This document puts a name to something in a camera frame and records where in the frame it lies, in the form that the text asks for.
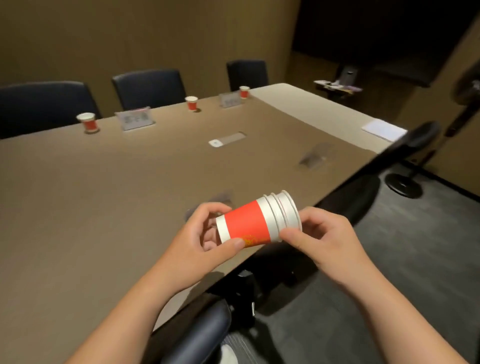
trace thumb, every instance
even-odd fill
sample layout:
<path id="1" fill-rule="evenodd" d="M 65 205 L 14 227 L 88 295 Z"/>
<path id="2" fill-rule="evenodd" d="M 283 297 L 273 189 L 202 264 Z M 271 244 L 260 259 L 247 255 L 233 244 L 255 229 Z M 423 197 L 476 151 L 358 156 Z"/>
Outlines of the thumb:
<path id="1" fill-rule="evenodd" d="M 245 247 L 245 242 L 241 238 L 227 240 L 223 244 L 205 252 L 207 254 L 208 264 L 211 269 L 218 267 L 227 260 L 233 258 Z"/>
<path id="2" fill-rule="evenodd" d="M 285 228 L 280 231 L 280 238 L 289 243 L 294 248 L 313 258 L 320 248 L 319 241 L 311 236 L 301 232 L 298 229 Z"/>

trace left hand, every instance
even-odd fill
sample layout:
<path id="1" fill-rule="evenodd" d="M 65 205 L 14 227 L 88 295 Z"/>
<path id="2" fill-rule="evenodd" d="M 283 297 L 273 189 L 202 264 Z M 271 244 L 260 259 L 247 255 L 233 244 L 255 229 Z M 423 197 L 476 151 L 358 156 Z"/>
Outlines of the left hand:
<path id="1" fill-rule="evenodd" d="M 198 206 L 152 268 L 167 277 L 164 283 L 172 295 L 199 282 L 245 246 L 240 238 L 222 244 L 217 234 L 215 218 L 218 213 L 226 214 L 230 210 L 220 202 Z"/>

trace forearm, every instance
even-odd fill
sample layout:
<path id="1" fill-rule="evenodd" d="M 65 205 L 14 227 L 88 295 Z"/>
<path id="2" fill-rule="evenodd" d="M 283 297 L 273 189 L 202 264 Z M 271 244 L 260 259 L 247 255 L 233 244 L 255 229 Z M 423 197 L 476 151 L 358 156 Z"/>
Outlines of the forearm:
<path id="1" fill-rule="evenodd" d="M 173 292 L 154 267 L 123 297 L 67 364 L 138 364 L 156 319 Z"/>
<path id="2" fill-rule="evenodd" d="M 373 265 L 348 290 L 362 306 L 389 364 L 466 364 Z"/>

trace gray carpet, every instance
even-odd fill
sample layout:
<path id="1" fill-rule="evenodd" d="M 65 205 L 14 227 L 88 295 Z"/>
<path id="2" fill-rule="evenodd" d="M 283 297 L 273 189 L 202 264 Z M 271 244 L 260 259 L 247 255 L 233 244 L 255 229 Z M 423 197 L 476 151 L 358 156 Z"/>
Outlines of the gray carpet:
<path id="1" fill-rule="evenodd" d="M 404 171 L 400 166 L 395 171 Z M 400 197 L 384 184 L 355 230 L 387 278 L 470 363 L 480 335 L 480 204 L 419 177 L 425 194 Z M 355 304 L 322 274 L 257 327 L 227 341 L 239 363 L 382 363 Z M 269 300 L 296 293 L 278 287 Z"/>

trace conference table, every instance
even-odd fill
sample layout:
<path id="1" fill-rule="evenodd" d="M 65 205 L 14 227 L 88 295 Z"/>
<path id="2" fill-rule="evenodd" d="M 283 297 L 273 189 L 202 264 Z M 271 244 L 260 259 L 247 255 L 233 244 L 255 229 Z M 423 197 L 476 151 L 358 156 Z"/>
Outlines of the conference table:
<path id="1" fill-rule="evenodd" d="M 154 125 L 80 124 L 0 140 L 0 362 L 66 360 L 168 247 L 188 210 L 231 192 L 234 206 L 287 190 L 313 205 L 390 143 L 372 117 L 288 84 L 153 109 Z M 208 141 L 242 132 L 222 147 Z M 299 161 L 317 144 L 317 168 Z M 261 247 L 243 249 L 173 297 L 156 328 Z"/>

